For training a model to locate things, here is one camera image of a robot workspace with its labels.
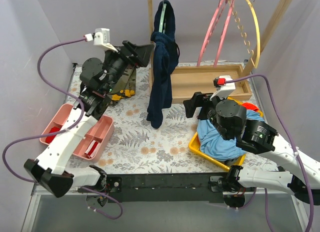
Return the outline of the camouflage shorts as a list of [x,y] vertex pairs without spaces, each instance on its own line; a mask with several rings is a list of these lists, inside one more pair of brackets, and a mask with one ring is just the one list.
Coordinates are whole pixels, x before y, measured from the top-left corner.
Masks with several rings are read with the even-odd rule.
[[136,94],[136,76],[137,70],[128,66],[115,87],[109,94],[111,97],[111,105],[115,106],[121,99],[131,98]]

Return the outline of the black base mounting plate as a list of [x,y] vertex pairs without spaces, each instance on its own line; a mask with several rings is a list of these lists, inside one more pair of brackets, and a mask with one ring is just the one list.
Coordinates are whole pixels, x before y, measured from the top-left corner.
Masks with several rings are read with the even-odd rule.
[[227,174],[115,174],[108,175],[102,193],[119,202],[187,202],[207,201],[222,203],[223,193],[219,181]]

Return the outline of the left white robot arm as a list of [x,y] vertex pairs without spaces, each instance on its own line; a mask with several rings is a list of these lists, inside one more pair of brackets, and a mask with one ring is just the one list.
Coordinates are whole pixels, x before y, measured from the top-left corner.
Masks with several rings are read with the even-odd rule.
[[36,158],[28,159],[24,168],[29,175],[55,197],[64,196],[71,188],[102,192],[107,186],[103,169],[90,165],[84,169],[67,168],[73,152],[85,143],[103,141],[94,133],[102,127],[101,118],[112,102],[121,79],[130,77],[139,67],[146,67],[154,46],[136,45],[127,40],[115,50],[104,53],[104,61],[87,59],[81,68],[80,95],[69,116],[48,147]]

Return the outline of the navy blue shorts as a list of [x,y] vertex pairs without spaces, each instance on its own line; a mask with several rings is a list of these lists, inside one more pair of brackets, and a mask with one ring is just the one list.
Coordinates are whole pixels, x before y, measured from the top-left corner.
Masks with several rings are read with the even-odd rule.
[[159,32],[159,21],[162,10],[162,2],[154,17],[154,30],[151,34],[151,41],[155,43],[152,60],[153,84],[150,93],[149,105],[147,108],[147,120],[155,129],[163,122],[163,109],[172,105],[172,82],[171,74],[179,62],[180,49],[175,41],[176,19],[173,7],[168,0],[165,11],[165,33]]

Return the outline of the pink hanger right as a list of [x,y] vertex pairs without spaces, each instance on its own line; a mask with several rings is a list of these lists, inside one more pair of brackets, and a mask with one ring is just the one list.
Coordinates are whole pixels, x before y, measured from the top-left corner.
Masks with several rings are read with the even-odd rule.
[[216,57],[215,57],[214,64],[213,64],[214,67],[216,67],[217,64],[218,64],[218,60],[219,60],[219,57],[220,57],[220,54],[221,54],[221,51],[222,51],[222,48],[223,48],[223,45],[224,45],[225,36],[227,34],[227,30],[228,30],[228,27],[229,27],[231,14],[232,14],[232,11],[233,11],[233,8],[234,8],[234,0],[228,0],[228,2],[229,1],[230,1],[229,10],[228,10],[228,14],[227,14],[227,17],[226,17],[224,25],[223,25],[223,30],[221,32],[221,37],[220,37],[220,41],[219,41]]

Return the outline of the yellow plastic tray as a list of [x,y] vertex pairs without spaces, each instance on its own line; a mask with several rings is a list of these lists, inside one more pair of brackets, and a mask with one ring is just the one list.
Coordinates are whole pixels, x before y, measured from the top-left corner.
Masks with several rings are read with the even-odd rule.
[[227,160],[227,161],[221,162],[221,161],[218,161],[218,160],[204,154],[203,152],[200,151],[200,142],[198,139],[197,130],[196,130],[196,133],[194,134],[193,138],[189,142],[188,148],[194,154],[206,159],[207,161],[213,163],[214,165],[218,166],[219,168],[223,169],[224,171],[229,171],[230,166],[233,166],[233,165],[241,166],[246,158],[246,154],[245,154],[241,157],[238,157],[237,159]]

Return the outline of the pink hanger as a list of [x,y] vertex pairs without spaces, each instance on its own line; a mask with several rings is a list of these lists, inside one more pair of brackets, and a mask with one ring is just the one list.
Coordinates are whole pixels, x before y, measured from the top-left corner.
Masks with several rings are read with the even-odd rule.
[[202,58],[203,58],[203,55],[205,53],[205,50],[206,50],[206,47],[209,43],[209,40],[212,36],[212,33],[213,31],[215,30],[216,28],[216,25],[224,11],[224,8],[226,6],[226,4],[228,3],[228,0],[220,0],[219,3],[218,3],[218,6],[211,18],[211,21],[209,23],[209,26],[208,26],[208,29],[207,29],[207,32],[205,34],[205,38],[204,38],[204,41],[202,43],[202,46],[201,46],[201,50],[200,50],[200,53],[199,53],[199,56],[198,56],[198,60],[197,60],[197,67],[200,66],[201,62],[202,62]]
[[222,51],[222,48],[223,48],[223,45],[224,45],[225,36],[227,34],[227,30],[228,30],[228,27],[229,27],[231,14],[232,14],[232,11],[233,11],[233,8],[234,8],[234,0],[228,0],[228,2],[229,1],[230,1],[229,10],[228,10],[228,14],[227,14],[227,17],[226,17],[224,25],[223,25],[223,30],[221,32],[221,37],[220,37],[220,41],[219,41],[216,57],[215,57],[214,64],[213,64],[214,67],[216,67],[217,64],[218,64],[218,60],[219,60],[219,57],[220,57],[220,54],[221,54],[221,51]]

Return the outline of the orange garment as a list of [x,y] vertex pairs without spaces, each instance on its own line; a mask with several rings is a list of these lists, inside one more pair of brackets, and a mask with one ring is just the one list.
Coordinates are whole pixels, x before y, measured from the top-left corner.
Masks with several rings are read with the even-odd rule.
[[256,105],[248,103],[248,102],[243,103],[242,106],[244,108],[246,108],[247,110],[252,110],[254,112],[259,112],[260,111],[259,108]]

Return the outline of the red white cloth in tray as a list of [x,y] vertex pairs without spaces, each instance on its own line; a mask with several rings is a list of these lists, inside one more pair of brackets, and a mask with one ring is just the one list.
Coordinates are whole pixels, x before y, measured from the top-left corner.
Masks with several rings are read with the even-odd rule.
[[100,143],[96,140],[93,140],[89,146],[87,147],[84,155],[89,158],[89,159],[92,159],[93,157],[96,156],[98,150],[99,150],[99,147],[100,147]]

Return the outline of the yellow hanger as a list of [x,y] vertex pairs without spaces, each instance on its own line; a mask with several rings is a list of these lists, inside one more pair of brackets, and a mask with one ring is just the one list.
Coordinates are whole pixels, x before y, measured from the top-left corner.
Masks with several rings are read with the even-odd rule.
[[255,27],[255,36],[256,36],[256,49],[251,49],[251,42],[247,39],[247,33],[244,30],[244,26],[241,24],[241,19],[238,16],[238,12],[235,10],[235,0],[228,0],[229,6],[232,11],[231,14],[234,17],[234,21],[237,24],[237,28],[240,31],[240,35],[243,38],[244,45],[247,47],[247,52],[250,55],[250,61],[254,67],[254,69],[258,68],[261,56],[261,41],[260,41],[260,27],[258,17],[255,11],[255,8],[250,0],[245,0],[247,3],[249,10],[251,12],[253,23]]

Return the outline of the light blue shorts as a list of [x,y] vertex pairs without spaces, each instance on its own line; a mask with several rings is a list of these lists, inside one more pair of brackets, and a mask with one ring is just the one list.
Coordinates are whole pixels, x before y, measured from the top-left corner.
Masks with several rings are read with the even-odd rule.
[[200,151],[221,162],[237,159],[247,152],[236,146],[236,140],[224,140],[209,120],[199,120],[197,134]]

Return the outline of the floral table mat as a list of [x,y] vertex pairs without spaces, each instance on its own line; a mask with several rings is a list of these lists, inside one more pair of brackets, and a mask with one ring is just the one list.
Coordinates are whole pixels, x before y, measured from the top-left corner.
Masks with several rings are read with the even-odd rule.
[[[189,142],[197,131],[197,109],[193,118],[185,117],[182,104],[163,110],[163,123],[154,129],[147,118],[149,104],[149,67],[139,68],[136,91],[116,106],[108,107],[105,115],[113,118],[114,132],[100,159],[89,162],[71,156],[68,168],[85,168],[90,164],[108,174],[204,173],[223,170],[189,151]],[[248,153],[243,165],[254,170],[277,171],[276,163]]]

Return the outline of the green hanger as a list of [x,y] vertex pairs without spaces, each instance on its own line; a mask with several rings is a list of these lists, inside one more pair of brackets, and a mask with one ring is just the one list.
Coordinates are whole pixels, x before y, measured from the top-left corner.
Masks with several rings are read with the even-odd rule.
[[158,31],[161,32],[161,33],[165,33],[165,27],[166,27],[166,22],[165,22],[166,8],[167,8],[167,4],[165,3],[164,0],[162,0],[162,9],[161,9],[161,14],[160,14],[160,19],[159,19],[159,26],[158,26]]

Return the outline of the wooden clothes rack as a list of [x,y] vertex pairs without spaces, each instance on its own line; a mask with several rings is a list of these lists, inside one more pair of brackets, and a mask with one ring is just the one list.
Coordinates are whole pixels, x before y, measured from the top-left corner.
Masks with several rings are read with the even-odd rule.
[[[272,37],[279,22],[283,18],[286,10],[291,4],[292,0],[279,0],[265,30],[260,32],[260,55]],[[253,64],[249,60],[246,66],[241,64],[219,64],[197,66],[179,66],[171,75],[171,88],[173,94],[173,103],[181,103],[190,98],[194,92],[210,92],[213,90],[213,79],[221,75],[229,75],[233,79],[249,75],[254,69]]]

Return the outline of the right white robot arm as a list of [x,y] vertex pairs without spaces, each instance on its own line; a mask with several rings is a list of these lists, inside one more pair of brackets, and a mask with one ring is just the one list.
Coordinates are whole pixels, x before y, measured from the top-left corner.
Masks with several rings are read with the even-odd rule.
[[196,92],[183,101],[185,114],[191,118],[201,108],[198,118],[207,119],[223,139],[236,141],[236,146],[274,161],[283,171],[255,171],[231,166],[228,173],[212,185],[224,191],[241,188],[267,188],[286,192],[300,201],[320,204],[320,164],[294,148],[276,129],[267,123],[247,118],[247,109],[233,100]]

